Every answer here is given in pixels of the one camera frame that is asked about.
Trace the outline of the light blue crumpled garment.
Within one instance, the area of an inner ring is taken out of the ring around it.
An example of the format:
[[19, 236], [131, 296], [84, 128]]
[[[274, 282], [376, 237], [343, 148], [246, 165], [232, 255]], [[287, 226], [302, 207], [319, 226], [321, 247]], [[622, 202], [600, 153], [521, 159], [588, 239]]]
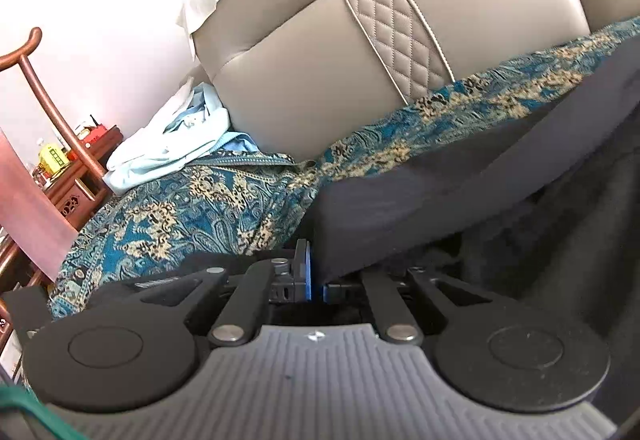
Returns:
[[116, 148], [104, 181], [122, 195], [219, 150], [255, 153], [258, 147], [248, 134], [231, 129], [215, 88], [190, 77], [145, 127]]

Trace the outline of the yellow green snack package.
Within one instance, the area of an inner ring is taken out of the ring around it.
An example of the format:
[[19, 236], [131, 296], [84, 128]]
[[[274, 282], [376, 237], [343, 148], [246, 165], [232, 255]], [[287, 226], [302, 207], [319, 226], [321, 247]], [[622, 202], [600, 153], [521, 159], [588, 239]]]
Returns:
[[39, 166], [48, 179], [55, 177], [70, 164], [65, 152], [56, 143], [42, 142], [38, 156]]

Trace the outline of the red box on cabinet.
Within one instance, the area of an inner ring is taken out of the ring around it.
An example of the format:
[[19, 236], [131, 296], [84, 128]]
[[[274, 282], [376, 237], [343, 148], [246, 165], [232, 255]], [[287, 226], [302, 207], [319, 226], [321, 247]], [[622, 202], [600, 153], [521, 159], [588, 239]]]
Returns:
[[74, 131], [77, 139], [85, 146], [93, 145], [94, 142], [107, 134], [107, 128], [103, 124], [99, 124], [92, 115], [81, 122]]

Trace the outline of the black pants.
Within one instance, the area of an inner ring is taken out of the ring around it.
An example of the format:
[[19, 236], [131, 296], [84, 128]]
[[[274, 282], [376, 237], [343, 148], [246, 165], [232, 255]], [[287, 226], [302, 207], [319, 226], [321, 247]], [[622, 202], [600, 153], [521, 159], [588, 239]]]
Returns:
[[[150, 290], [119, 283], [67, 352], [93, 362], [77, 404], [148, 411], [160, 433], [426, 437], [481, 412], [552, 420], [639, 409], [639, 44], [564, 99], [371, 179], [325, 189], [305, 220], [311, 300], [270, 304], [253, 340], [207, 338], [259, 254], [213, 257]], [[378, 337], [323, 286], [367, 268], [398, 283], [421, 345]]]

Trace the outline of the carved wooden side cabinet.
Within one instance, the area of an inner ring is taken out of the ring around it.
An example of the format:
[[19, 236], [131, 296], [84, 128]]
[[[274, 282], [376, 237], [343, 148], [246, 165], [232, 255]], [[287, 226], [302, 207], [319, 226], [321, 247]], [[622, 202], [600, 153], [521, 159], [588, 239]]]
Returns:
[[110, 196], [79, 160], [40, 189], [7, 137], [1, 138], [1, 289], [58, 276], [78, 231]]

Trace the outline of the blue paisley sofa cover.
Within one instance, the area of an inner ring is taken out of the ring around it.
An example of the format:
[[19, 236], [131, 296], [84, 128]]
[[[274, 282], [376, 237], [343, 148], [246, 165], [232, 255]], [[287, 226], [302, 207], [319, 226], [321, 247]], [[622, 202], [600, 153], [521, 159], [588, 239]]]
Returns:
[[290, 238], [322, 186], [390, 171], [422, 153], [526, 119], [562, 99], [624, 41], [636, 18], [507, 60], [442, 87], [330, 145], [314, 160], [222, 152], [111, 198], [80, 230], [49, 296], [61, 319], [109, 282], [175, 270], [192, 252], [248, 255]]

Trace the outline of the dark red wooden chair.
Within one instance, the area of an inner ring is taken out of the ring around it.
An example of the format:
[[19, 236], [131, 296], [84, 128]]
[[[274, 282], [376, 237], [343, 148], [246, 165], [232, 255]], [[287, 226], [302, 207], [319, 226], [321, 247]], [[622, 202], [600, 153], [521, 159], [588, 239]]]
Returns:
[[[37, 141], [38, 151], [39, 145], [42, 142], [51, 142], [58, 144], [63, 151], [65, 152], [70, 164], [75, 160], [79, 160], [83, 163], [90, 171], [90, 174], [93, 175], [96, 180], [101, 182], [104, 188], [107, 188], [110, 191], [110, 196], [112, 195], [111, 189], [103, 182], [103, 177], [105, 174], [105, 169], [102, 164], [100, 164], [99, 159], [101, 157], [107, 156], [109, 152], [111, 152], [111, 141], [108, 140], [109, 137], [115, 137], [117, 140], [122, 138], [119, 130], [117, 128], [113, 128], [109, 131], [101, 141], [103, 145], [103, 150], [96, 155], [92, 154], [92, 150], [96, 148], [98, 145], [96, 142], [93, 145], [85, 146], [82, 142], [80, 142], [75, 134], [75, 131], [72, 127], [66, 122], [58, 108], [55, 106], [50, 96], [47, 94], [45, 88], [43, 88], [40, 79], [38, 78], [34, 68], [32, 67], [32, 63], [29, 62], [29, 56], [34, 52], [40, 44], [42, 38], [42, 31], [40, 28], [33, 28], [29, 37], [26, 41], [26, 44], [23, 44], [20, 48], [2, 56], [1, 58], [1, 68], [2, 70], [8, 70], [11, 67], [18, 66], [23, 75], [25, 76], [29, 87], [32, 88], [32, 92], [34, 93], [36, 100], [39, 102], [43, 111], [52, 122], [52, 125], [55, 126], [55, 132], [50, 134], [47, 139], [40, 138]], [[27, 168], [30, 176], [34, 179], [37, 186], [40, 186], [40, 189], [47, 189], [55, 180], [58, 178], [60, 174], [70, 165], [68, 165], [63, 171], [57, 174], [55, 177], [48, 179], [43, 170], [39, 166], [39, 156], [38, 151], [32, 154], [29, 157], [29, 160], [21, 160], [24, 166]]]

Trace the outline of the beige leather sofa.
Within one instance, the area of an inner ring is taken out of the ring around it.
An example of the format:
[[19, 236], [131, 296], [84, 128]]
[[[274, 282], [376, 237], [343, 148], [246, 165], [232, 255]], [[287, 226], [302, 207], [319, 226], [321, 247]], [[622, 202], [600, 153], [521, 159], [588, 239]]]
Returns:
[[639, 0], [220, 0], [193, 41], [234, 129], [309, 160], [457, 79], [638, 12]]

